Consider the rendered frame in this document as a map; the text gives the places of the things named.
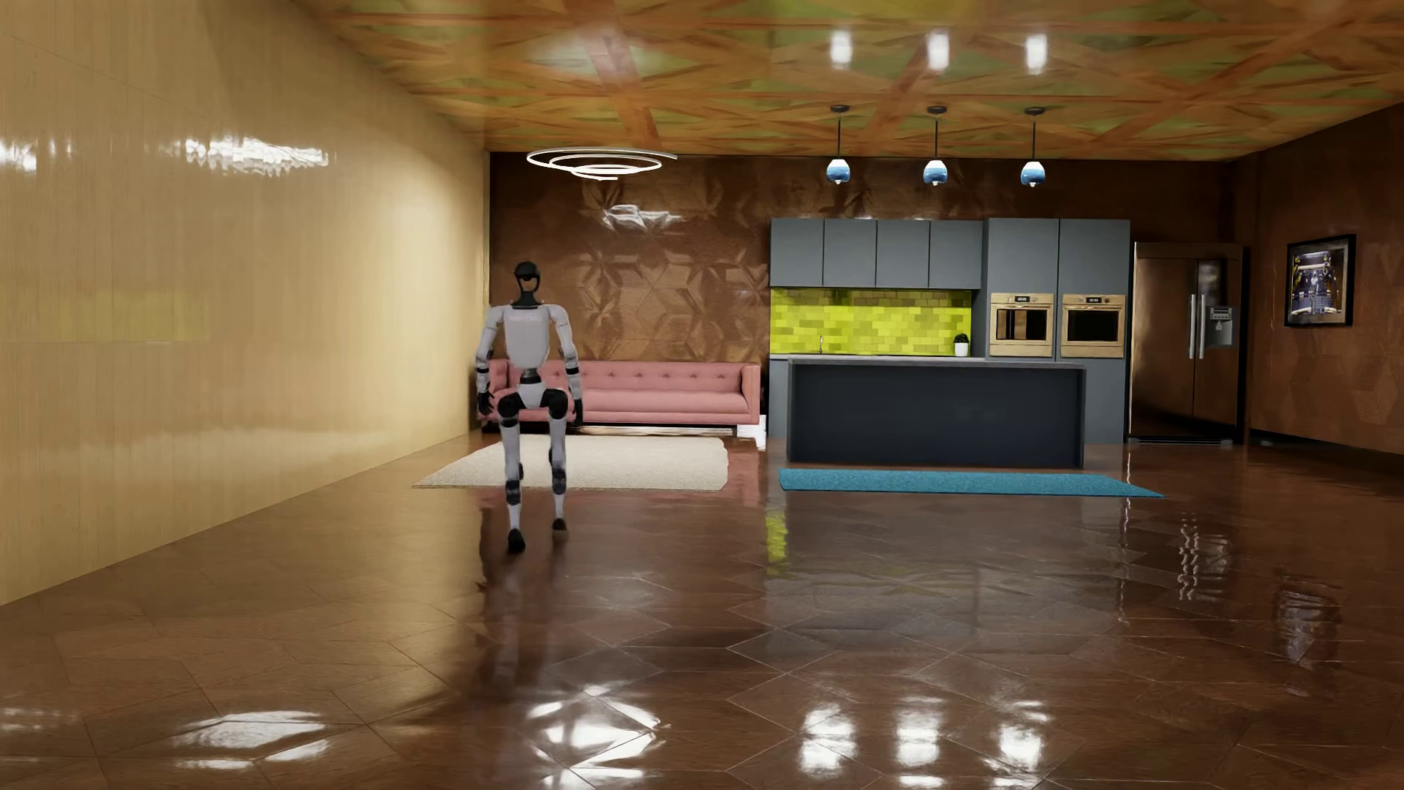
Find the teal rug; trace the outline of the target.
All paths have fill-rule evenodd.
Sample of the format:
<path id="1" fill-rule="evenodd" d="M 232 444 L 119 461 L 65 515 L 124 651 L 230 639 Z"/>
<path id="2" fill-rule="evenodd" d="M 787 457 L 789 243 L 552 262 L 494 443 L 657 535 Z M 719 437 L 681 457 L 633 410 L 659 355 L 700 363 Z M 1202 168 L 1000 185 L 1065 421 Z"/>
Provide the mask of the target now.
<path id="1" fill-rule="evenodd" d="M 1026 494 L 1163 497 L 1095 474 L 783 469 L 785 491 L 873 494 Z"/>

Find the grey kitchen counter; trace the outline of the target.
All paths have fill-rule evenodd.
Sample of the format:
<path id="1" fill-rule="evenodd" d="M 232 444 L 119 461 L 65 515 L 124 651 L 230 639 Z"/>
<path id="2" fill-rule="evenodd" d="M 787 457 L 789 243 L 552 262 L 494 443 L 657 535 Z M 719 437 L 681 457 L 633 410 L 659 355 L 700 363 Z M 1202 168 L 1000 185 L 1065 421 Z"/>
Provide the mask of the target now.
<path id="1" fill-rule="evenodd" d="M 859 361 L 859 363 L 970 363 L 972 366 L 1060 366 L 1084 370 L 1084 443 L 1125 443 L 1129 427 L 1127 366 L 1112 358 L 987 356 L 931 354 L 769 354 L 765 380 L 767 432 L 788 436 L 790 368 L 799 361 Z"/>

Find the brown double-door refrigerator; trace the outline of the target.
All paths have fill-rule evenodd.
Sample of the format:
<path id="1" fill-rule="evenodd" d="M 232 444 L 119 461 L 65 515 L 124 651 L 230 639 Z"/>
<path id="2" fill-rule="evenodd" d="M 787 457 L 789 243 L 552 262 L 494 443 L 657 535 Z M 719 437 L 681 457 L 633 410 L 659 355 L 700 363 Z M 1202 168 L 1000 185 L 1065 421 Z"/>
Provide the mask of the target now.
<path id="1" fill-rule="evenodd" d="M 1139 241 L 1132 271 L 1129 436 L 1238 443 L 1247 253 L 1223 241 Z"/>

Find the grey tall oven cabinet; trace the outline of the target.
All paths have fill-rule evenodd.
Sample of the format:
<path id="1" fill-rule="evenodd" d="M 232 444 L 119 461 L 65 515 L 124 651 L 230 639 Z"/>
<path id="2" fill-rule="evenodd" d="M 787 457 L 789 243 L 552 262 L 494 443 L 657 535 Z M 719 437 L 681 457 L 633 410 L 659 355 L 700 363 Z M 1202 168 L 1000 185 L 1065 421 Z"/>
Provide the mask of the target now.
<path id="1" fill-rule="evenodd" d="M 1053 349 L 1060 358 L 1061 296 L 1119 295 L 1132 300 L 1132 223 L 1120 219 L 988 219 L 984 271 L 974 302 L 974 347 L 988 355 L 988 297 L 993 293 L 1054 295 Z"/>

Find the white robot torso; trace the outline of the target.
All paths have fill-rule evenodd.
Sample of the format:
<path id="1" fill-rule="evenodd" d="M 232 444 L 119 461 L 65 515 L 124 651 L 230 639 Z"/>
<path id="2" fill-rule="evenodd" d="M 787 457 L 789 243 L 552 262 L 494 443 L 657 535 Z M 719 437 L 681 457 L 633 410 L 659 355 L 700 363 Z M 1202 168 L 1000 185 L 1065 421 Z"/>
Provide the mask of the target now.
<path id="1" fill-rule="evenodd" d="M 555 406 L 553 389 L 543 383 L 539 368 L 548 359 L 556 304 L 534 307 L 507 306 L 503 309 L 503 333 L 511 366 L 519 370 L 517 393 L 500 401 L 498 413 L 512 422 L 526 407 Z"/>

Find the beige built-in oven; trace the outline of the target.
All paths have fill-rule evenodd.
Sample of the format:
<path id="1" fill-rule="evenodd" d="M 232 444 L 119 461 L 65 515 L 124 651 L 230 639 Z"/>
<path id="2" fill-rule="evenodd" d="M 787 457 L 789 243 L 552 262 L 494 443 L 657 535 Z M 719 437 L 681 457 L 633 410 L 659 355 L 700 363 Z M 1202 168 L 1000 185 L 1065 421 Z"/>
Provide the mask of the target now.
<path id="1" fill-rule="evenodd" d="M 1054 295 L 993 293 L 988 304 L 988 356 L 1054 356 Z"/>
<path id="2" fill-rule="evenodd" d="M 1127 297 L 1061 296 L 1060 358 L 1123 358 Z"/>

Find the black framed picture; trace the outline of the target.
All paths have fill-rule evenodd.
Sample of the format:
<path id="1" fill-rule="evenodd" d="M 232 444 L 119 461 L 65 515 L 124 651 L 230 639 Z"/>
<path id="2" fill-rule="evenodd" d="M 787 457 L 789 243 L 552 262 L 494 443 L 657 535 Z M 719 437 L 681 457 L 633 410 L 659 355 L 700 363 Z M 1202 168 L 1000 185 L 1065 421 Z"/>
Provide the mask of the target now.
<path id="1" fill-rule="evenodd" d="M 1356 236 L 1294 241 L 1287 246 L 1287 328 L 1346 328 L 1353 323 Z"/>

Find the white right robot leg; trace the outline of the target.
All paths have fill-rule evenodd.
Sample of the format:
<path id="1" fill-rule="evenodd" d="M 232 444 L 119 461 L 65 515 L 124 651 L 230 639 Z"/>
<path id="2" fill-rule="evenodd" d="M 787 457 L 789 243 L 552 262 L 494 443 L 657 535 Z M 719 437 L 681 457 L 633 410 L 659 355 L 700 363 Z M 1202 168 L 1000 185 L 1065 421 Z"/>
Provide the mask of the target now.
<path id="1" fill-rule="evenodd" d="M 522 500 L 521 483 L 524 476 L 519 452 L 519 413 L 522 413 L 526 407 L 522 399 L 522 391 L 525 391 L 525 389 L 529 389 L 529 386 L 518 384 L 512 394 L 503 396 L 503 399 L 498 399 L 496 406 L 500 424 L 500 443 L 504 453 L 504 488 L 508 511 L 507 549 L 510 554 L 519 554 L 525 549 L 525 537 L 519 528 Z"/>

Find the green tile backsplash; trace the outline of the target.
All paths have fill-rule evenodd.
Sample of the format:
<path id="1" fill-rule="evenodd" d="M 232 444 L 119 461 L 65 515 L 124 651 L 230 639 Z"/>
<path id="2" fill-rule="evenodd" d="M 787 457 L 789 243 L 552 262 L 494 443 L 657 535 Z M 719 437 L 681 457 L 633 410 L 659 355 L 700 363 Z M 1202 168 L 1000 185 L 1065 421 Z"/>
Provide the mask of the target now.
<path id="1" fill-rule="evenodd" d="M 953 356 L 972 340 L 972 290 L 769 289 L 769 351 Z"/>

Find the pink tufted sofa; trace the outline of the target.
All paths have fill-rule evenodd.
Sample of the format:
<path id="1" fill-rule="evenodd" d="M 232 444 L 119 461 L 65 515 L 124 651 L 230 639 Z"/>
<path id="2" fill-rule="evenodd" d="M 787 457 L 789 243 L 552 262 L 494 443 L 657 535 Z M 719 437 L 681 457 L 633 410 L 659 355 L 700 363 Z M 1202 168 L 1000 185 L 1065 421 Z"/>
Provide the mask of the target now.
<path id="1" fill-rule="evenodd" d="M 584 427 L 753 427 L 761 363 L 583 361 Z"/>

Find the beige rug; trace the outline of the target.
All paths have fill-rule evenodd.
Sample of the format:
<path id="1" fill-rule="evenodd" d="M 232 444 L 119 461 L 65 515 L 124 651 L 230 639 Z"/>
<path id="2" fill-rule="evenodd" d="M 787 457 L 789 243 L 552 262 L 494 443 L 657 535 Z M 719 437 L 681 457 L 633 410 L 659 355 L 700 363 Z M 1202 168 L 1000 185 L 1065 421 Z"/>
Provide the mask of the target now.
<path id="1" fill-rule="evenodd" d="M 729 449 L 715 436 L 566 436 L 576 488 L 716 493 L 729 483 Z M 504 450 L 489 443 L 421 478 L 416 488 L 500 488 Z"/>

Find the dark kitchen island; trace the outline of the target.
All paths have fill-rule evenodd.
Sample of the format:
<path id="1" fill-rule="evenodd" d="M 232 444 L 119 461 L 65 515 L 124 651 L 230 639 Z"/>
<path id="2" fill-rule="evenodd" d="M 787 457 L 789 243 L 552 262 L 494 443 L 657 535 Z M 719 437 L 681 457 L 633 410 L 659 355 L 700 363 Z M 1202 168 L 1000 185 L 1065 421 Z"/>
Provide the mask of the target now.
<path id="1" fill-rule="evenodd" d="M 956 356 L 793 356 L 789 462 L 1080 470 L 1085 372 Z"/>

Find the white robot leg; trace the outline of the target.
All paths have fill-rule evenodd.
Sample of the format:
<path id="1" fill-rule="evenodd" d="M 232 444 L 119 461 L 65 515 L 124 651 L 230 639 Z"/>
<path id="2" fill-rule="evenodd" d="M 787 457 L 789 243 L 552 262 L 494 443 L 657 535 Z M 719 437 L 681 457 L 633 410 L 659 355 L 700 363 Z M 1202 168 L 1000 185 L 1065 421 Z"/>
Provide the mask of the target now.
<path id="1" fill-rule="evenodd" d="M 569 425 L 569 408 L 571 406 L 570 399 L 567 399 L 566 391 L 560 389 L 546 389 L 541 399 L 541 406 L 548 410 L 549 422 L 549 450 L 548 462 L 550 464 L 550 478 L 552 478 L 552 495 L 555 507 L 555 521 L 552 523 L 552 530 L 567 530 L 564 502 L 567 494 L 567 470 L 566 470 L 566 434 Z"/>
<path id="2" fill-rule="evenodd" d="M 525 537 L 519 528 L 522 500 L 521 483 L 524 476 L 519 452 L 519 413 L 522 413 L 526 407 L 522 399 L 522 391 L 525 391 L 525 389 L 529 389 L 529 386 L 518 384 L 512 394 L 503 396 L 503 399 L 498 399 L 496 406 L 500 424 L 500 443 L 504 453 L 504 488 L 508 511 L 507 549 L 510 554 L 519 554 L 525 549 Z"/>

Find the grey wall cabinets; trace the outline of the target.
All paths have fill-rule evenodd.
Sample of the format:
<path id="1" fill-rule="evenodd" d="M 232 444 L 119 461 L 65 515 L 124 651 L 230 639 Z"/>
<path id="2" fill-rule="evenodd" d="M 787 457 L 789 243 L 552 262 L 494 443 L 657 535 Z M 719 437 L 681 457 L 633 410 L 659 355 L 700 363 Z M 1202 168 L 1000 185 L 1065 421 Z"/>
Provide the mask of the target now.
<path id="1" fill-rule="evenodd" d="M 984 222 L 775 217 L 771 288 L 980 290 Z"/>

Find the white left robot leg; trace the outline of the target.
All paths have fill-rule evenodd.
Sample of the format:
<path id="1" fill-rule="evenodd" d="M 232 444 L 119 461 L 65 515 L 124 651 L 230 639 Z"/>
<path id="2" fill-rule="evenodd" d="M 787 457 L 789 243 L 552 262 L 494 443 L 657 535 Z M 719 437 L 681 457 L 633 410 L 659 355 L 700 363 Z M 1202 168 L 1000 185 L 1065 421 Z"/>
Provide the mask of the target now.
<path id="1" fill-rule="evenodd" d="M 555 521 L 552 523 L 552 530 L 567 530 L 564 502 L 567 494 L 567 470 L 566 470 L 566 434 L 569 425 L 569 408 L 571 406 L 570 399 L 567 399 L 566 391 L 560 389 L 546 389 L 541 399 L 541 406 L 548 410 L 549 422 L 549 450 L 548 462 L 550 464 L 550 478 L 552 478 L 552 495 L 555 507 Z"/>

